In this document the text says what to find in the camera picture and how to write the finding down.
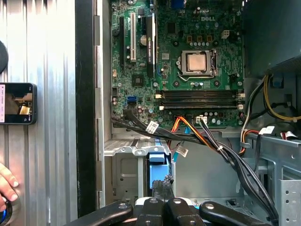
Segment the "finger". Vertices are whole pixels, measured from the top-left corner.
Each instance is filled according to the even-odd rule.
[[[0,192],[11,202],[18,198],[18,195],[2,175],[0,175]]]
[[[0,212],[3,212],[5,209],[6,209],[6,205],[0,194]]]
[[[19,185],[17,179],[12,174],[12,172],[6,168],[2,163],[0,163],[0,174],[9,182],[12,187],[17,187]]]

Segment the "black plastic part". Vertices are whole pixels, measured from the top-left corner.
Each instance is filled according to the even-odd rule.
[[[215,202],[204,202],[199,208],[199,214],[203,219],[221,224],[222,226],[270,226]]]
[[[0,41],[0,74],[8,65],[8,50],[4,44]]]
[[[124,57],[124,17],[121,16],[119,17],[119,35],[120,35],[120,67],[124,69],[124,64],[125,64],[125,57]]]
[[[173,198],[166,204],[167,218],[164,218],[164,225],[173,226],[205,226],[203,220],[199,214],[195,214],[191,211],[187,202],[183,199]]]
[[[72,221],[65,226],[107,226],[122,222],[132,215],[132,205],[118,201]]]
[[[156,198],[144,201],[142,212],[140,213],[136,226],[162,225],[163,202]]]
[[[174,198],[172,185],[161,180],[155,180],[152,183],[152,197],[168,202]]]

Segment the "black cable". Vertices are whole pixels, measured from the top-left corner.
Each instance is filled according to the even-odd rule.
[[[254,172],[257,171],[258,165],[259,165],[259,157],[260,157],[260,148],[261,148],[261,134],[257,135],[256,139],[256,147],[255,147],[255,168]]]

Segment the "metal bracket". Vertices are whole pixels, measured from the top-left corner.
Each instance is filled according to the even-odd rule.
[[[112,139],[105,143],[104,156],[114,156],[116,153],[132,153],[135,156],[146,156],[148,153],[171,152],[165,140],[125,138]]]
[[[280,181],[280,225],[301,225],[301,180]]]

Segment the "white wire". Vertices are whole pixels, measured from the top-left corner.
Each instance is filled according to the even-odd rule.
[[[247,125],[247,123],[250,120],[250,108],[251,108],[250,104],[251,104],[251,100],[253,99],[253,96],[254,96],[255,92],[259,89],[260,85],[263,84],[264,79],[265,79],[265,77],[261,80],[261,82],[258,84],[258,86],[254,89],[254,91],[250,95],[249,103],[248,103],[248,110],[247,110],[247,113],[246,113],[246,121],[245,121],[245,123],[244,123],[244,125],[243,125],[243,127],[241,129],[241,132],[240,132],[240,141],[241,142],[243,141],[243,133],[244,133],[244,131],[246,129],[246,125]]]

